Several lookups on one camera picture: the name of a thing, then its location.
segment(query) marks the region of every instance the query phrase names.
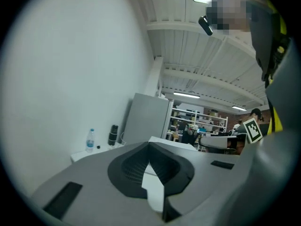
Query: black thermos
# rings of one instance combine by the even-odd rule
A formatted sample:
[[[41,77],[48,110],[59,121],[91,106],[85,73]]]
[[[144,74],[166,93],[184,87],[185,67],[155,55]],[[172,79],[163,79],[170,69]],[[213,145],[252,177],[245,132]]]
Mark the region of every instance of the black thermos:
[[[111,132],[109,135],[109,145],[115,145],[117,139],[117,130],[118,130],[118,126],[112,125]]]

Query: white table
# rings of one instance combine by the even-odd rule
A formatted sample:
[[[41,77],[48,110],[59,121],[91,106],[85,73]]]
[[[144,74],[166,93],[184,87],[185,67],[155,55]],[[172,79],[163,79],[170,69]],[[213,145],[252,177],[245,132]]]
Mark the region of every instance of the white table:
[[[100,149],[97,149],[96,147],[93,148],[93,152],[91,153],[88,153],[87,151],[82,151],[82,152],[78,152],[78,153],[74,153],[72,154],[70,157],[71,157],[71,162],[74,163],[86,156],[90,156],[90,155],[94,155],[94,154],[97,154],[97,153],[103,153],[103,152],[106,152],[106,151],[109,151],[109,150],[113,150],[115,148],[118,148],[120,146],[123,146],[122,144],[119,144],[119,143],[115,143],[115,146],[111,146],[111,145],[102,145],[100,146]]]

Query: black camera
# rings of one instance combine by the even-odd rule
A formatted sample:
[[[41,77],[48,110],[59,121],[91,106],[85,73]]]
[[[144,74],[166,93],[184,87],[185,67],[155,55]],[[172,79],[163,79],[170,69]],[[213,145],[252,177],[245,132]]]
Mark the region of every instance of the black camera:
[[[208,19],[206,15],[199,18],[198,24],[201,25],[201,27],[205,30],[207,35],[211,36],[213,34],[212,28],[208,23]]]

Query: gray refrigerator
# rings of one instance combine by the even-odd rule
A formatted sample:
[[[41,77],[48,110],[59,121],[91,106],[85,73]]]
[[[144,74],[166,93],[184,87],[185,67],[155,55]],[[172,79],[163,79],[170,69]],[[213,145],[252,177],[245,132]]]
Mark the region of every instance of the gray refrigerator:
[[[136,93],[128,115],[123,141],[126,145],[166,138],[173,101]]]

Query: metal shelf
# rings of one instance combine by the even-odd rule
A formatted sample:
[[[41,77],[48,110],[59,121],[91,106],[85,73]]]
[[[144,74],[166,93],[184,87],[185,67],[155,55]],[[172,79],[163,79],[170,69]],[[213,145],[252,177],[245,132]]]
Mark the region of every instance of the metal shelf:
[[[217,125],[213,125],[213,124],[207,124],[205,122],[200,122],[200,121],[196,121],[196,124],[202,124],[202,125],[206,125],[206,126],[212,126],[212,127],[219,127],[219,128],[226,128],[225,126],[217,126]]]
[[[194,121],[171,116],[171,118],[173,118],[173,119],[177,119],[177,120],[181,120],[181,121],[188,121],[188,122],[191,122],[193,124],[200,124],[200,125],[224,128],[225,130],[227,130],[228,118],[216,117],[216,116],[212,116],[212,115],[205,115],[205,114],[202,114],[202,113],[198,113],[197,111],[191,112],[191,111],[185,111],[185,110],[176,109],[176,108],[173,108],[172,110],[177,111],[177,112],[191,114],[191,116],[194,117]],[[218,126],[218,125],[213,125],[213,124],[208,124],[208,123],[205,123],[205,122],[197,121],[197,116],[208,117],[209,119],[213,119],[213,120],[225,121],[225,126],[223,126],[223,125]]]

